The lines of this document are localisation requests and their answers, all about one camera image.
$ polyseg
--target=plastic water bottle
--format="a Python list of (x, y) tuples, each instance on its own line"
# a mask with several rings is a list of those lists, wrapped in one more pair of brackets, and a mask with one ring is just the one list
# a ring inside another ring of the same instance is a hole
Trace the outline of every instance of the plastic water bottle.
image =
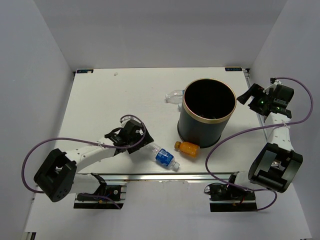
[(160, 164), (166, 169), (177, 171), (180, 166), (180, 164), (175, 161), (175, 157), (171, 153), (167, 152), (154, 142), (142, 147), (140, 152), (150, 155), (148, 157), (150, 157), (152, 161)]
[(181, 104), (184, 97), (185, 90), (174, 90), (169, 94), (165, 95), (165, 100), (167, 103), (171, 104)]

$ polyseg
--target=black sticker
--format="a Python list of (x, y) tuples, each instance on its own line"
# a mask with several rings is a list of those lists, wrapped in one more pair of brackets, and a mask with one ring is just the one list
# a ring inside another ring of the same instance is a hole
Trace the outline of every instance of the black sticker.
[(76, 71), (77, 74), (92, 74), (93, 72), (93, 69), (78, 69)]
[(225, 67), (226, 72), (242, 72), (241, 67)]

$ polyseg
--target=black cylindrical bin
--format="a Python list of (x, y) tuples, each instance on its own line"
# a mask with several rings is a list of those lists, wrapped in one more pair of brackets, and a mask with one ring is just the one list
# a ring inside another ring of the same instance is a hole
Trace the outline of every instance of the black cylindrical bin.
[(218, 142), (232, 113), (236, 95), (225, 83), (203, 78), (185, 89), (178, 133), (185, 142), (208, 148)]

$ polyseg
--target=blue bottle label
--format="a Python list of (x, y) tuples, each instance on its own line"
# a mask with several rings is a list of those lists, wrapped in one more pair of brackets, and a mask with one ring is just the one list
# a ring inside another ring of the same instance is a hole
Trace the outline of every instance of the blue bottle label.
[(171, 155), (169, 152), (164, 150), (163, 148), (158, 152), (158, 154), (155, 156), (155, 159), (158, 163), (168, 167), (168, 165), (171, 163), (171, 160), (174, 158), (173, 155)]

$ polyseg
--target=white wall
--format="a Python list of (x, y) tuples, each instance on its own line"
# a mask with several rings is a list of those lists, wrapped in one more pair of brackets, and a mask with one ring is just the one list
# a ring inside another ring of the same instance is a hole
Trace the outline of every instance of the white wall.
[[(20, 239), (33, 194), (21, 181), (21, 165), (36, 143), (55, 136), (72, 84), (72, 72), (32, 0), (0, 7), (0, 233)], [(31, 157), (33, 175), (48, 147)]]
[[(251, 69), (251, 77), (262, 86), (270, 77), (287, 76), (302, 80), (314, 97), (313, 115), (303, 124), (292, 126), (290, 133), (303, 164), (294, 179), (312, 237), (320, 239), (320, 1), (288, 0)], [(308, 95), (296, 84), (289, 105), (292, 119), (308, 112)]]
[(70, 67), (250, 67), (287, 0), (35, 0)]

